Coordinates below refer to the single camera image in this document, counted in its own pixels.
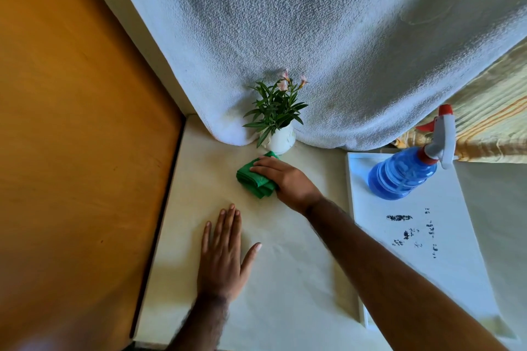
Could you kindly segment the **person's left hand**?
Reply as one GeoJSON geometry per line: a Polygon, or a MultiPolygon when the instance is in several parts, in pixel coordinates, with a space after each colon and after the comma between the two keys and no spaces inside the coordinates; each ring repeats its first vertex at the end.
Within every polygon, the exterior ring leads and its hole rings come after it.
{"type": "Polygon", "coordinates": [[[232,238],[235,245],[227,254],[222,254],[221,251],[222,224],[228,209],[221,209],[215,224],[211,223],[208,253],[205,256],[200,253],[197,291],[198,294],[220,295],[231,303],[240,295],[249,277],[240,276],[241,263],[246,254],[242,255],[241,251],[242,219],[236,206],[233,228],[235,238],[232,238]]]}

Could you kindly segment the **person's right hand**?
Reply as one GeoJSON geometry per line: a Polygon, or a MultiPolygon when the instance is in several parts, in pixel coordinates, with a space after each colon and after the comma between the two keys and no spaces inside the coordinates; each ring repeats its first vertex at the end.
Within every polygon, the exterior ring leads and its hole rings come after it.
{"type": "Polygon", "coordinates": [[[306,215],[324,196],[313,182],[298,168],[290,165],[290,170],[278,186],[278,199],[292,210],[306,215]]]}

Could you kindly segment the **green cleaning cloth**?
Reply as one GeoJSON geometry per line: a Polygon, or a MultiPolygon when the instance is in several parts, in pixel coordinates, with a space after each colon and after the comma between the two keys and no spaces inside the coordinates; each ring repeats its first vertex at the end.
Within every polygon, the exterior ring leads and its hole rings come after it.
{"type": "Polygon", "coordinates": [[[264,175],[260,175],[250,170],[256,161],[259,161],[259,159],[257,158],[238,169],[236,172],[236,179],[244,188],[257,198],[262,199],[264,197],[270,197],[276,191],[278,186],[274,181],[266,178],[264,175]]]}

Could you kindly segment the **person's left forearm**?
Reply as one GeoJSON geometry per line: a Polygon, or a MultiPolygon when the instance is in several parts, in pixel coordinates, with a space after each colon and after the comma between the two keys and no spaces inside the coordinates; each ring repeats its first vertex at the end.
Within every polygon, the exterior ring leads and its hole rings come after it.
{"type": "Polygon", "coordinates": [[[216,351],[228,310],[226,298],[200,293],[165,351],[216,351]]]}

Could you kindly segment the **person's right forearm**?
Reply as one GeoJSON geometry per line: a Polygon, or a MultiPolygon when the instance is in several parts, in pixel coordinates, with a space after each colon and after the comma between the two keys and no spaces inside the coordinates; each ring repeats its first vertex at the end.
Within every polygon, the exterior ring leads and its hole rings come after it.
{"type": "Polygon", "coordinates": [[[325,197],[304,216],[332,253],[393,351],[508,351],[428,279],[325,197]]]}

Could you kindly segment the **white plant pot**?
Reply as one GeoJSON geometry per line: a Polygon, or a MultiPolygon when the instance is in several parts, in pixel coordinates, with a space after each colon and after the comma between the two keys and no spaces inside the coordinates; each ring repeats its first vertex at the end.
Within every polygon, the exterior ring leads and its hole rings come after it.
{"type": "Polygon", "coordinates": [[[293,147],[295,141],[295,129],[293,123],[290,123],[284,128],[275,130],[273,134],[267,135],[261,147],[275,155],[283,155],[293,147]]]}

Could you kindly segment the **green plant with pink flowers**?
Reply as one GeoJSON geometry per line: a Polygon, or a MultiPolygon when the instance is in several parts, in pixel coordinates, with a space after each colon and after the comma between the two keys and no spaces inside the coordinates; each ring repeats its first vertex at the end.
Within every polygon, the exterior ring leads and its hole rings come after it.
{"type": "Polygon", "coordinates": [[[288,70],[284,70],[271,85],[256,81],[255,86],[250,86],[260,98],[253,102],[253,108],[243,116],[251,117],[251,121],[243,127],[255,129],[258,133],[257,147],[261,147],[264,141],[270,140],[278,130],[286,128],[293,121],[303,124],[300,111],[308,104],[298,101],[298,93],[308,83],[305,75],[300,76],[298,83],[294,82],[288,70]]]}

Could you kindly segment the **white textured cloth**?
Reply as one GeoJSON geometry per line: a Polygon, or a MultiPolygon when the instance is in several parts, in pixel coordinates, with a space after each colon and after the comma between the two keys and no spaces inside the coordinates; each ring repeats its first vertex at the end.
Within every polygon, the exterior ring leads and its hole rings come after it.
{"type": "Polygon", "coordinates": [[[527,36],[527,0],[131,0],[211,134],[243,146],[257,80],[308,84],[299,140],[369,150],[527,36]]]}

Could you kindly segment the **blue spray bottle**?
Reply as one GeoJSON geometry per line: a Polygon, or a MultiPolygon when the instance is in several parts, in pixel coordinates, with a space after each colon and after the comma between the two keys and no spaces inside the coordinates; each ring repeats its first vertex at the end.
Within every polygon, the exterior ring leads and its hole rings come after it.
{"type": "Polygon", "coordinates": [[[368,187],[377,197],[398,200],[407,196],[434,175],[438,163],[443,169],[453,166],[456,148],[456,124],[450,104],[438,108],[433,121],[416,126],[422,132],[430,132],[430,143],[407,148],[377,163],[368,174],[368,187]]]}

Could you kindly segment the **orange wooden panel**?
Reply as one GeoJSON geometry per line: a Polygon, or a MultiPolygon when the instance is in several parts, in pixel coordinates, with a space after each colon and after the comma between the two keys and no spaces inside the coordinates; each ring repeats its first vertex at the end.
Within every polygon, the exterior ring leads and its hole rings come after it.
{"type": "Polygon", "coordinates": [[[103,0],[0,0],[0,351],[130,343],[181,127],[103,0]]]}

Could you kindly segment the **white board with black marks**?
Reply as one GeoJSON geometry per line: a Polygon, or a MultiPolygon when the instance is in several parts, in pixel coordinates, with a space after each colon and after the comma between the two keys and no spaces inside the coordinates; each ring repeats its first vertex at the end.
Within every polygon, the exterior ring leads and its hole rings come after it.
{"type": "Polygon", "coordinates": [[[348,199],[357,226],[456,301],[501,341],[518,341],[497,306],[455,168],[394,201],[367,183],[390,154],[348,153],[348,199]]]}

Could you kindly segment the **yellow striped fabric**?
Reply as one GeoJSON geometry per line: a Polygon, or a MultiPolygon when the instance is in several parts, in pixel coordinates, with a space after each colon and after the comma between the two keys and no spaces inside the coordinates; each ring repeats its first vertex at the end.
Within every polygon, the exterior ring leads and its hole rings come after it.
{"type": "Polygon", "coordinates": [[[527,36],[446,103],[458,161],[527,164],[527,36]]]}

